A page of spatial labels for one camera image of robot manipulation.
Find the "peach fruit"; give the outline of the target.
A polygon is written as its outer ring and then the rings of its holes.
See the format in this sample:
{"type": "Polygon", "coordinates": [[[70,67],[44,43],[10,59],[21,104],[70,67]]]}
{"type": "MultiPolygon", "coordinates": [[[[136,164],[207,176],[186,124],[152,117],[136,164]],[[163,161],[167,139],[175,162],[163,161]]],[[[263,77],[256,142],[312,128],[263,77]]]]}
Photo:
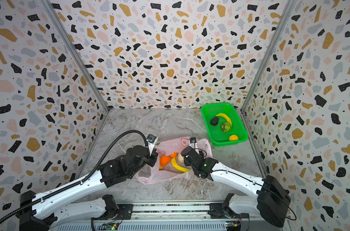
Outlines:
{"type": "Polygon", "coordinates": [[[178,158],[178,160],[179,160],[180,163],[184,163],[184,158],[182,157],[181,154],[178,154],[178,155],[177,155],[177,158],[178,158]]]}

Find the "pink plastic bag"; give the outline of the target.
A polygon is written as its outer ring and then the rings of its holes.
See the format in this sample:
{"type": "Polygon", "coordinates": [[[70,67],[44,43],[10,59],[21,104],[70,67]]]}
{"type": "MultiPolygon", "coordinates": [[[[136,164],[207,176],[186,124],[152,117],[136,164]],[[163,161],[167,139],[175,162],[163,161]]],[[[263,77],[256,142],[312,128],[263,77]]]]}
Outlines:
{"type": "Polygon", "coordinates": [[[189,146],[189,138],[189,136],[185,136],[172,140],[161,141],[159,144],[157,144],[154,149],[156,149],[156,152],[158,153],[158,158],[154,167],[145,166],[142,170],[135,174],[136,179],[143,185],[156,184],[159,182],[180,178],[190,179],[190,177],[193,175],[191,167],[187,167],[184,165],[184,163],[180,163],[177,157],[177,163],[182,167],[188,168],[190,170],[189,172],[182,173],[176,170],[172,166],[171,161],[164,167],[160,165],[161,156],[169,156],[172,153],[181,154],[181,152],[189,146]]]}

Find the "green fruit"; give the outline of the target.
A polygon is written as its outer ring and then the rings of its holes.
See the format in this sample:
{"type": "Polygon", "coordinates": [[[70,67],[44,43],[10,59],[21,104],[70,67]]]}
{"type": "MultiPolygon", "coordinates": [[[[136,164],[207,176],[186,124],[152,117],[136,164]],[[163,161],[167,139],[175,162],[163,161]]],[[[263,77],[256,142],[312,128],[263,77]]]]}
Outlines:
{"type": "Polygon", "coordinates": [[[232,128],[232,126],[227,122],[224,122],[221,124],[222,132],[229,132],[231,130],[231,128],[232,128]]]}

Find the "black avocado fruit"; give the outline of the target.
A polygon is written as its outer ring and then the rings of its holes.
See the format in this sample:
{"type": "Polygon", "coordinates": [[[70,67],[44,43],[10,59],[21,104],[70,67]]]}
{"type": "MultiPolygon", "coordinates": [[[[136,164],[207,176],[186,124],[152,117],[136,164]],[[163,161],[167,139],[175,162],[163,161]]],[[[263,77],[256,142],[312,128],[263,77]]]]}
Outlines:
{"type": "Polygon", "coordinates": [[[210,124],[212,126],[217,126],[219,123],[219,117],[215,116],[211,121],[210,121],[210,124]]]}

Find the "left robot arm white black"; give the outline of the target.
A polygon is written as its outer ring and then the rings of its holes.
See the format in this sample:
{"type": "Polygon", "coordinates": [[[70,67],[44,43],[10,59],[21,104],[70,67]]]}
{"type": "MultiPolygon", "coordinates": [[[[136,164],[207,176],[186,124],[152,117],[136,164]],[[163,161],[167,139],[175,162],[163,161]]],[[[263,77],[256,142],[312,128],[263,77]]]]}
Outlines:
{"type": "Polygon", "coordinates": [[[158,153],[155,145],[136,145],[127,149],[125,155],[99,165],[86,181],[83,178],[63,187],[46,192],[27,191],[21,195],[21,211],[18,212],[21,231],[48,231],[70,220],[81,219],[84,215],[93,218],[113,217],[118,211],[112,195],[88,204],[76,203],[77,199],[122,183],[145,165],[153,167],[158,153]]]}

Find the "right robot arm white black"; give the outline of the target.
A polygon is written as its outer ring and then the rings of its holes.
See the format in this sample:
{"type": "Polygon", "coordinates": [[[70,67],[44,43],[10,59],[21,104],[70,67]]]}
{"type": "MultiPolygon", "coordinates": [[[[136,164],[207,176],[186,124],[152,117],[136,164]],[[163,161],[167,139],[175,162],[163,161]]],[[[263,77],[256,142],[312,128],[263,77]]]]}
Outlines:
{"type": "Polygon", "coordinates": [[[216,159],[204,157],[190,146],[181,152],[181,156],[185,166],[191,167],[198,178],[229,185],[251,198],[243,204],[235,194],[228,194],[222,203],[224,215],[231,218],[242,213],[260,215],[273,226],[284,226],[291,199],[275,177],[268,175],[261,178],[244,174],[216,159]]]}

